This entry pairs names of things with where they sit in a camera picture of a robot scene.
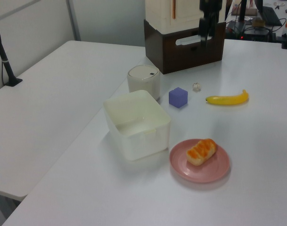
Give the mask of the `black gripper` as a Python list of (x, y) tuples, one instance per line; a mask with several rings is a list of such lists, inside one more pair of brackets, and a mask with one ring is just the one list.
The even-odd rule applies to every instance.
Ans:
[(200, 0), (199, 9), (204, 13), (204, 18), (199, 20), (199, 36), (201, 46), (206, 47), (208, 37), (208, 19), (210, 18), (210, 37), (215, 35), (217, 16), (222, 9), (222, 0)]

